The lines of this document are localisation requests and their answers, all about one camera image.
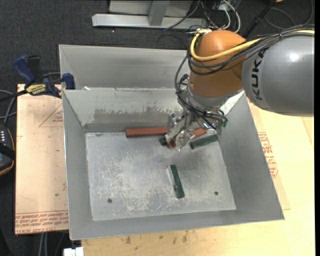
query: black carpet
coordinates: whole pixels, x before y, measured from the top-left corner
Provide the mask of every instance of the black carpet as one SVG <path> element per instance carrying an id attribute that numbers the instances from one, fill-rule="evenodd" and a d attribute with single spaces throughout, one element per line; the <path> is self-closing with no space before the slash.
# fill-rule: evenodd
<path id="1" fill-rule="evenodd" d="M 203 2 L 210 7 L 216 1 Z M 243 35 L 254 17 L 268 5 L 269 0 L 236 2 L 240 3 L 237 9 L 241 18 L 239 34 Z M 275 7 L 286 12 L 293 20 L 274 9 L 269 11 L 267 18 L 283 28 L 291 27 L 293 22 L 296 25 L 304 24 L 311 16 L 311 6 L 310 0 L 284 0 Z M 106 13 L 107 7 L 108 1 L 0 0 L 0 89 L 15 92 L 16 84 L 24 83 L 13 69 L 14 60 L 21 55 L 40 55 L 44 73 L 58 72 L 60 44 L 183 50 L 191 39 L 188 34 L 178 30 L 93 28 L 92 16 Z M 204 15 L 199 8 L 193 16 Z M 223 13 L 218 13 L 216 18 L 223 23 L 226 17 Z M 314 22 L 313 12 L 309 24 Z M 249 37 L 275 32 L 278 32 L 276 28 L 262 20 Z M 0 117 L 6 114 L 8 105 L 9 101 L 0 102 Z M 9 118 L 7 126 L 15 138 L 15 116 Z M 13 169 L 8 174 L 0 176 L 0 230 L 15 256 L 36 256 L 41 234 L 14 235 L 14 206 L 15 170 Z M 74 246 L 69 241 L 68 234 L 51 232 L 47 236 L 49 256 L 54 255 L 61 237 L 59 247 Z"/>

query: metal base plate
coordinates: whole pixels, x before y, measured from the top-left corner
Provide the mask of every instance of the metal base plate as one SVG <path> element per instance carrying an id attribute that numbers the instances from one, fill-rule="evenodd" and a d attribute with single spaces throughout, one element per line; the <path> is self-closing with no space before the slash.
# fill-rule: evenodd
<path id="1" fill-rule="evenodd" d="M 235 210 L 219 142 L 180 152 L 159 136 L 87 133 L 94 221 Z M 176 165 L 185 196 L 176 197 L 168 166 Z"/>

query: cable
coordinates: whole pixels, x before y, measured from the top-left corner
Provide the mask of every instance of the cable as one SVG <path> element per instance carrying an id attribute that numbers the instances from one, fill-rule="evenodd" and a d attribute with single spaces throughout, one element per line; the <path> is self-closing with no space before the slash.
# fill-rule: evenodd
<path id="1" fill-rule="evenodd" d="M 220 53 L 212 55 L 212 56 L 207 56 L 207 57 L 198 56 L 195 53 L 196 41 L 199 39 L 200 35 L 206 34 L 206 33 L 209 33 L 209 32 L 211 32 L 210 29 L 199 30 L 197 32 L 197 34 L 191 40 L 189 50 L 190 50 L 190 54 L 191 54 L 192 58 L 194 58 L 196 61 L 199 61 L 199 62 L 212 61 L 212 60 L 218 59 L 218 58 L 220 58 L 222 56 L 232 54 L 234 52 L 241 52 L 242 50 L 245 50 L 245 49 L 249 49 L 250 50 L 251 46 L 257 44 L 258 42 L 263 42 L 264 40 L 268 40 L 268 37 L 260 37 L 260 38 L 257 38 L 257 39 L 253 39 L 253 40 L 241 43 L 241 44 L 239 44 L 239 45 L 237 45 L 237 46 L 235 46 L 235 47 L 233 47 L 231 49 L 228 49 L 226 51 L 220 52 Z M 277 34 L 274 34 L 274 35 L 270 36 L 270 38 L 272 38 L 272 37 L 283 38 L 283 37 L 287 36 L 290 33 L 307 33 L 307 34 L 314 35 L 315 31 L 313 29 L 294 29 L 293 31 L 284 30 L 281 33 L 277 33 Z"/>
<path id="2" fill-rule="evenodd" d="M 41 239 L 40 239 L 40 245 L 39 245 L 39 251 L 38 251 L 38 256 L 41 256 L 41 251 L 42 251 L 42 244 L 44 241 L 44 233 L 41 234 Z"/>
<path id="3" fill-rule="evenodd" d="M 45 233 L 45 238 L 44 238 L 44 255 L 48 256 L 48 232 Z"/>
<path id="4" fill-rule="evenodd" d="M 295 23 L 294 20 L 289 16 L 289 14 L 287 14 L 287 13 L 284 12 L 283 10 L 280 10 L 280 9 L 274 8 L 274 7 L 270 8 L 270 10 L 275 10 L 275 11 L 278 11 L 278 12 L 284 14 L 284 15 L 292 22 L 292 24 L 293 24 L 294 26 L 296 25 L 296 23 Z M 272 27 L 274 27 L 274 28 L 276 28 L 276 29 L 278 29 L 278 30 L 284 30 L 284 29 L 285 29 L 285 27 L 280 27 L 280 26 L 276 26 L 276 25 L 272 24 L 272 23 L 267 19 L 266 16 L 264 17 L 264 19 L 265 19 L 265 21 L 266 21 L 270 26 L 272 26 Z"/>
<path id="5" fill-rule="evenodd" d="M 0 93 L 5 93 L 5 94 L 9 94 L 9 95 L 13 94 L 12 92 L 10 92 L 8 90 L 3 90 L 3 89 L 0 89 Z M 14 102 L 15 102 L 15 98 L 13 98 L 11 100 L 11 103 L 10 103 L 9 107 L 7 108 L 6 114 L 4 116 L 0 116 L 0 120 L 4 119 L 4 125 L 6 125 L 9 117 L 12 117 L 17 113 L 17 112 L 14 112 L 14 113 L 9 114 L 11 109 L 12 109 L 12 106 L 13 106 Z"/>
<path id="6" fill-rule="evenodd" d="M 311 4 L 311 13 L 310 13 L 310 16 L 309 16 L 308 20 L 303 23 L 303 25 L 307 25 L 307 24 L 311 21 L 311 19 L 312 19 L 312 17 L 313 17 L 314 9 L 315 9 L 315 8 L 314 8 L 314 1 L 313 1 L 313 0 L 310 0 L 310 4 Z M 278 11 L 278 12 L 282 13 L 283 15 L 285 15 L 285 16 L 292 22 L 292 24 L 293 24 L 294 26 L 296 25 L 295 21 L 294 21 L 294 20 L 289 16 L 289 14 L 287 14 L 285 11 L 283 11 L 283 10 L 281 10 L 281 9 L 278 9 L 278 8 L 275 8 L 275 7 L 270 8 L 270 10 L 275 10 L 275 11 Z M 285 29 L 285 27 L 280 27 L 280 26 L 277 26 L 277 25 L 274 25 L 273 23 L 271 23 L 271 22 L 267 19 L 266 16 L 264 17 L 264 19 L 265 19 L 265 21 L 266 21 L 270 26 L 272 26 L 272 27 L 274 27 L 274 28 L 276 28 L 276 29 L 278 29 L 278 30 L 284 30 L 284 29 Z"/>
<path id="7" fill-rule="evenodd" d="M 56 250 L 55 250 L 53 256 L 57 256 L 57 253 L 58 253 L 58 251 L 59 251 L 59 249 L 60 249 L 60 245 L 61 245 L 61 243 L 62 243 L 62 240 L 63 240 L 65 234 L 66 234 L 65 232 L 62 234 L 62 236 L 61 236 L 61 238 L 60 238 L 60 240 L 59 240 L 59 243 L 58 243 L 58 245 L 56 246 Z"/>
<path id="8" fill-rule="evenodd" d="M 226 25 L 225 27 L 222 27 L 223 30 L 226 30 L 227 28 L 230 27 L 231 18 L 230 18 L 230 15 L 229 15 L 229 13 L 228 13 L 228 11 L 227 11 L 227 9 L 226 9 L 226 7 L 225 7 L 224 5 L 223 5 L 223 9 L 224 9 L 224 12 L 225 12 L 226 16 L 228 17 L 228 25 Z"/>
<path id="9" fill-rule="evenodd" d="M 276 0 L 271 0 L 268 4 L 268 6 L 256 17 L 254 17 L 251 24 L 248 26 L 248 28 L 243 33 L 243 37 L 247 38 L 249 34 L 255 29 L 255 27 L 260 23 L 261 19 L 266 16 L 267 12 L 270 10 L 270 8 L 276 3 Z"/>
<path id="10" fill-rule="evenodd" d="M 12 117 L 12 116 L 14 116 L 14 115 L 16 115 L 16 114 L 17 114 L 17 112 L 12 112 L 11 114 L 8 115 L 8 118 L 10 118 L 10 117 Z M 6 118 L 5 115 L 0 116 L 0 119 L 4 119 L 4 118 Z"/>
<path id="11" fill-rule="evenodd" d="M 7 124 L 8 117 L 9 117 L 9 113 L 10 113 L 10 111 L 11 111 L 11 109 L 12 109 L 14 103 L 15 103 L 15 100 L 16 100 L 16 98 L 14 97 L 14 98 L 11 100 L 8 109 L 6 110 L 5 117 L 4 117 L 4 121 L 3 121 L 4 126 L 6 126 L 6 124 Z"/>
<path id="12" fill-rule="evenodd" d="M 223 2 L 225 2 L 235 13 L 236 19 L 238 21 L 238 28 L 234 32 L 238 33 L 240 30 L 240 27 L 241 27 L 240 16 L 239 16 L 238 12 L 236 11 L 236 8 L 234 8 L 229 2 L 227 2 L 226 0 L 223 0 Z"/>
<path id="13" fill-rule="evenodd" d="M 50 77 L 50 76 L 61 76 L 60 72 L 49 72 L 48 74 L 44 74 L 43 77 Z"/>
<path id="14" fill-rule="evenodd" d="M 193 11 L 192 11 L 190 14 L 188 14 L 187 16 L 185 16 L 183 19 L 181 19 L 181 20 L 180 20 L 179 22 L 177 22 L 176 24 L 174 24 L 174 25 L 172 25 L 172 26 L 170 26 L 170 27 L 167 27 L 166 29 L 164 29 L 164 31 L 166 31 L 166 30 L 171 30 L 171 29 L 175 28 L 176 26 L 178 26 L 179 24 L 181 24 L 182 22 L 184 22 L 187 18 L 189 18 L 192 14 L 194 14 L 195 11 L 198 9 L 198 7 L 199 7 L 199 5 L 200 5 L 200 2 L 201 2 L 201 1 L 197 1 L 197 2 L 196 2 L 195 8 L 193 9 Z"/>

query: gray metal tray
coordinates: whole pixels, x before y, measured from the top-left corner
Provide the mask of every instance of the gray metal tray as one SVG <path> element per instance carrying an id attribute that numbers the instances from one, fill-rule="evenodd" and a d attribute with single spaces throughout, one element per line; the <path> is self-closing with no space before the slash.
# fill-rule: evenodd
<path id="1" fill-rule="evenodd" d="M 77 47 L 63 49 L 65 60 L 70 60 L 68 49 L 72 49 L 72 56 L 80 61 L 81 58 L 75 57 Z M 80 49 L 78 54 L 86 55 L 83 46 Z M 109 51 L 113 52 L 109 47 L 90 47 L 89 52 L 93 50 L 102 51 L 105 57 Z M 146 54 L 144 49 L 132 51 L 141 60 Z M 164 62 L 172 53 L 164 50 L 158 55 L 163 59 L 157 63 Z M 125 54 L 119 58 L 125 62 Z M 150 67 L 149 60 L 146 63 L 146 69 L 154 68 Z M 78 74 L 75 66 L 79 65 L 81 63 L 70 62 L 63 69 L 67 71 L 72 67 L 74 74 Z M 159 66 L 159 74 L 174 74 L 161 68 Z M 170 81 L 172 78 L 154 79 Z M 140 76 L 132 80 L 132 84 L 135 80 L 143 83 Z M 79 77 L 77 82 L 78 88 L 85 85 Z M 106 82 L 106 88 L 63 92 L 70 238 L 80 240 L 283 219 L 244 95 L 227 114 L 229 122 L 221 131 L 219 141 L 194 151 L 188 147 L 181 152 L 172 151 L 162 147 L 156 136 L 125 137 L 126 128 L 166 126 L 168 114 L 181 111 L 175 91 L 156 86 L 155 83 L 148 89 L 125 89 L 125 86 L 120 89 Z M 177 199 L 173 191 L 167 170 L 171 164 L 176 164 L 181 178 L 185 192 L 182 199 Z"/>

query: black cable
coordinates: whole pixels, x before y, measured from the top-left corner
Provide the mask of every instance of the black cable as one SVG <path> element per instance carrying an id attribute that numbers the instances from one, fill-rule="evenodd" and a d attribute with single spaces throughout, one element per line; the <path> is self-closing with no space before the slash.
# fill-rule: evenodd
<path id="1" fill-rule="evenodd" d="M 44 233 L 41 234 L 38 256 L 41 256 L 43 241 L 44 241 Z"/>
<path id="2" fill-rule="evenodd" d="M 14 115 L 16 115 L 16 114 L 17 114 L 16 111 L 15 111 L 15 112 L 12 112 L 11 114 L 8 115 L 8 118 L 10 118 L 10 117 L 12 117 L 12 116 L 14 116 Z M 0 116 L 0 119 L 4 119 L 4 118 L 6 118 L 6 115 Z"/>
<path id="3" fill-rule="evenodd" d="M 12 95 L 12 94 L 13 94 L 12 92 L 10 92 L 10 91 L 8 91 L 8 90 L 2 90 L 2 89 L 0 89 L 0 93 L 5 93 L 5 94 L 9 94 L 9 95 Z M 9 114 L 10 111 L 11 111 L 11 109 L 12 109 L 12 106 L 13 106 L 14 101 L 15 101 L 15 98 L 13 98 L 13 99 L 11 100 L 11 103 L 10 103 L 9 107 L 7 108 L 6 114 L 5 114 L 4 116 L 0 116 L 0 120 L 1 120 L 1 119 L 4 119 L 4 125 L 6 125 L 7 120 L 8 120 L 9 117 L 12 117 L 12 116 L 14 116 L 14 115 L 17 113 L 17 112 L 14 112 L 14 113 Z"/>
<path id="4" fill-rule="evenodd" d="M 44 238 L 44 255 L 48 256 L 48 232 L 45 233 L 45 238 Z"/>
<path id="5" fill-rule="evenodd" d="M 50 76 L 61 76 L 60 72 L 49 72 L 48 74 L 44 74 L 43 77 L 50 77 Z"/>
<path id="6" fill-rule="evenodd" d="M 9 96 L 6 96 L 6 97 L 2 97 L 0 98 L 0 102 L 5 102 L 7 100 L 10 100 L 12 98 L 15 98 L 15 97 L 18 97 L 20 95 L 24 95 L 24 94 L 27 94 L 28 92 L 26 90 L 22 90 L 22 91 L 19 91 L 19 92 L 15 92 L 15 93 L 12 93 L 10 94 Z"/>
<path id="7" fill-rule="evenodd" d="M 264 16 L 267 14 L 267 12 L 270 10 L 270 8 L 275 4 L 276 0 L 271 0 L 268 6 L 258 15 L 256 16 L 251 24 L 248 26 L 248 28 L 243 33 L 243 37 L 247 38 L 250 33 L 255 29 L 255 27 L 260 23 L 261 19 L 264 18 Z"/>
<path id="8" fill-rule="evenodd" d="M 3 121 L 4 126 L 7 125 L 7 121 L 8 121 L 8 118 L 9 118 L 9 113 L 10 113 L 10 111 L 11 111 L 11 109 L 12 109 L 14 103 L 15 103 L 15 100 L 16 100 L 16 98 L 14 97 L 14 98 L 11 100 L 8 109 L 6 110 L 5 117 L 4 117 L 4 121 Z"/>
<path id="9" fill-rule="evenodd" d="M 187 102 L 181 95 L 181 90 L 180 90 L 180 85 L 178 83 L 178 75 L 180 73 L 181 68 L 183 67 L 185 61 L 187 60 L 188 56 L 185 56 L 183 61 L 181 62 L 176 74 L 175 74 L 175 78 L 174 78 L 174 86 L 176 89 L 176 94 L 178 96 L 178 99 L 181 101 L 181 103 L 191 112 L 193 112 L 197 117 L 202 118 L 203 120 L 205 120 L 206 123 L 208 123 L 208 125 L 210 127 L 212 127 L 213 129 L 215 129 L 215 127 L 212 126 L 212 124 L 210 124 L 210 122 L 208 122 L 208 120 L 206 118 L 213 118 L 216 119 L 222 123 L 228 121 L 228 119 L 222 115 L 222 114 L 217 114 L 217 113 L 208 113 L 206 111 L 202 111 L 194 106 L 192 106 L 189 102 Z"/>
<path id="10" fill-rule="evenodd" d="M 309 16 L 308 20 L 303 23 L 303 25 L 307 25 L 307 24 L 311 21 L 313 15 L 314 15 L 314 10 L 315 10 L 315 8 L 314 8 L 314 1 L 313 1 L 313 0 L 310 0 L 310 4 L 311 4 L 310 16 Z M 284 15 L 292 22 L 293 25 L 296 25 L 295 21 L 294 21 L 294 20 L 289 16 L 289 14 L 287 14 L 285 11 L 283 11 L 283 10 L 281 10 L 281 9 L 278 9 L 278 8 L 274 8 L 274 7 L 270 8 L 270 9 L 271 9 L 271 10 L 278 11 L 278 12 L 284 14 Z M 266 21 L 270 26 L 274 27 L 275 29 L 278 29 L 278 30 L 284 30 L 284 29 L 285 29 L 284 27 L 280 27 L 280 26 L 277 26 L 277 25 L 274 25 L 273 23 L 271 23 L 271 22 L 267 19 L 266 16 L 264 17 L 264 19 L 265 19 L 265 21 Z"/>
<path id="11" fill-rule="evenodd" d="M 62 240 L 63 240 L 65 234 L 66 234 L 66 233 L 62 233 L 62 236 L 61 236 L 61 238 L 60 238 L 60 240 L 59 240 L 59 243 L 58 243 L 58 245 L 57 245 L 57 247 L 56 247 L 56 249 L 55 249 L 55 252 L 54 252 L 54 255 L 53 255 L 53 256 L 57 256 L 57 253 L 58 253 L 58 251 L 59 251 L 59 249 L 60 249 L 60 245 L 61 245 L 61 243 L 62 243 Z"/>
<path id="12" fill-rule="evenodd" d="M 278 12 L 284 14 L 284 15 L 292 22 L 292 24 L 293 24 L 294 26 L 296 25 L 295 21 L 289 16 L 289 14 L 287 14 L 287 13 L 284 12 L 283 10 L 280 10 L 280 9 L 274 8 L 274 7 L 270 8 L 270 10 L 275 10 L 275 11 L 278 11 Z M 277 25 L 272 24 L 272 23 L 267 19 L 266 16 L 264 17 L 264 19 L 265 19 L 265 21 L 266 21 L 270 26 L 272 26 L 272 27 L 274 27 L 274 28 L 276 28 L 276 29 L 278 29 L 278 30 L 284 30 L 284 29 L 285 29 L 285 27 L 280 27 L 280 26 L 277 26 Z"/>
<path id="13" fill-rule="evenodd" d="M 176 26 L 178 26 L 179 24 L 181 24 L 182 22 L 184 22 L 187 18 L 189 18 L 192 14 L 194 14 L 195 11 L 198 9 L 198 7 L 199 7 L 199 5 L 200 5 L 200 2 L 201 2 L 201 1 L 197 1 L 197 2 L 196 2 L 195 8 L 193 9 L 193 11 L 192 11 L 190 14 L 186 15 L 183 19 L 181 19 L 181 20 L 180 20 L 179 22 L 177 22 L 176 24 L 174 24 L 174 25 L 172 25 L 172 26 L 170 26 L 170 27 L 167 27 L 166 29 L 164 29 L 164 31 L 166 31 L 166 30 L 171 30 L 171 29 L 175 28 Z"/>
<path id="14" fill-rule="evenodd" d="M 215 70 L 213 70 L 211 72 L 198 72 L 198 73 L 200 73 L 200 75 L 210 75 L 210 74 L 213 74 L 215 72 L 223 70 L 223 69 L 221 69 L 222 66 L 226 66 L 229 63 L 237 60 L 238 58 L 256 51 L 257 49 L 261 49 L 263 47 L 269 47 L 272 44 L 275 44 L 277 41 L 279 41 L 279 40 L 281 40 L 283 38 L 293 37 L 293 36 L 300 35 L 300 34 L 301 35 L 314 36 L 312 34 L 299 32 L 299 30 L 301 30 L 303 28 L 305 28 L 305 29 L 313 29 L 313 26 L 312 25 L 297 25 L 297 26 L 285 29 L 281 33 L 275 33 L 275 34 L 272 34 L 272 35 L 265 36 L 265 37 L 261 38 L 261 40 L 259 40 L 255 44 L 251 45 L 250 47 L 248 47 L 248 48 L 246 48 L 246 49 L 244 49 L 242 51 L 240 51 L 239 53 L 235 54 L 230 59 L 228 59 L 226 61 L 223 61 L 223 62 L 220 62 L 220 63 L 211 64 L 211 65 L 205 65 L 205 64 L 203 64 L 203 62 L 205 62 L 205 61 L 196 62 L 196 61 L 192 60 L 192 57 L 191 57 L 191 54 L 190 54 L 189 51 L 187 52 L 188 61 L 190 62 L 190 64 L 192 64 L 192 65 L 194 65 L 196 67 L 200 67 L 200 68 L 210 69 L 210 68 L 220 67 L 220 68 L 215 69 Z"/>

